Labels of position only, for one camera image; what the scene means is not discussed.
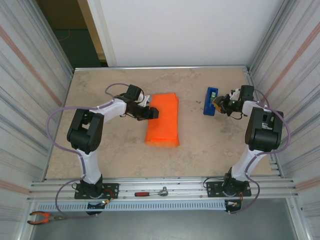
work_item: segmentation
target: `blue object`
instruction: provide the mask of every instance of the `blue object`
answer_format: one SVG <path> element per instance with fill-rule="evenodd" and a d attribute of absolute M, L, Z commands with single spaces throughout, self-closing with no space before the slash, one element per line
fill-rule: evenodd
<path fill-rule="evenodd" d="M 204 101 L 204 108 L 203 108 L 204 115 L 209 115 L 209 116 L 215 115 L 216 108 L 211 102 L 212 93 L 215 93 L 215 97 L 218 97 L 218 88 L 208 87 L 208 90 L 206 91 L 206 95 L 205 95 L 205 101 Z"/>

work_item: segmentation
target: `pliers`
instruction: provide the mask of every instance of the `pliers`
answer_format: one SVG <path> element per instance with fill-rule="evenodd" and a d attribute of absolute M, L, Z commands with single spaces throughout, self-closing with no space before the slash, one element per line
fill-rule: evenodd
<path fill-rule="evenodd" d="M 41 224 L 47 224 L 50 221 L 67 219 L 64 216 L 52 216 L 51 213 L 44 212 L 44 211 L 34 211 L 34 212 L 31 212 L 29 215 L 30 216 L 41 215 L 41 216 L 45 217 L 43 220 L 40 220 L 40 221 L 27 221 L 27 223 L 30 225 L 41 225 Z"/>

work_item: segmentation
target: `orange towel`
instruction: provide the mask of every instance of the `orange towel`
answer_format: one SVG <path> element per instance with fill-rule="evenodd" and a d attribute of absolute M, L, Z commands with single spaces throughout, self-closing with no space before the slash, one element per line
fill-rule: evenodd
<path fill-rule="evenodd" d="M 150 107 L 159 111 L 159 118 L 150 119 L 144 142 L 157 147 L 176 148 L 178 137 L 178 105 L 175 93 L 152 95 Z"/>

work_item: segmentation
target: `corrugated metal wall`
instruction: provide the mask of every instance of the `corrugated metal wall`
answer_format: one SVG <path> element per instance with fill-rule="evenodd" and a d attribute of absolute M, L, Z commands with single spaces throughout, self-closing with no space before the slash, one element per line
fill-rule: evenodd
<path fill-rule="evenodd" d="M 12 239 L 52 144 L 45 122 L 67 96 L 72 69 L 33 0 L 0 1 L 0 239 Z M 51 133 L 60 116 L 51 121 Z"/>
<path fill-rule="evenodd" d="M 320 239 L 320 1 L 297 0 L 264 57 L 252 72 L 254 85 L 284 112 L 291 145 L 277 156 L 296 183 L 303 212 Z M 287 140 L 284 132 L 282 146 Z"/>

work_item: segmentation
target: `beige tabletop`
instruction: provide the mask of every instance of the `beige tabletop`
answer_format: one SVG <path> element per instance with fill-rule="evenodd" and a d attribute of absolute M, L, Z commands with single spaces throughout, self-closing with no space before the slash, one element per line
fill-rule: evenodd
<path fill-rule="evenodd" d="M 180 146 L 164 148 L 144 143 L 148 121 L 116 117 L 103 128 L 97 150 L 103 177 L 191 177 L 223 176 L 240 158 L 245 148 L 248 117 L 235 120 L 216 111 L 203 115 L 208 87 L 218 95 L 245 85 L 242 68 L 108 69 L 76 71 L 66 106 L 95 107 L 110 100 L 104 94 L 114 83 L 136 85 L 146 95 L 176 93 L 179 98 L 178 134 Z M 114 86 L 110 93 L 124 93 L 126 87 Z M 70 148 L 67 132 L 75 111 L 63 113 L 57 143 Z M 253 174 L 272 174 L 265 157 Z M 73 178 L 81 175 L 75 154 L 54 148 L 47 178 Z"/>

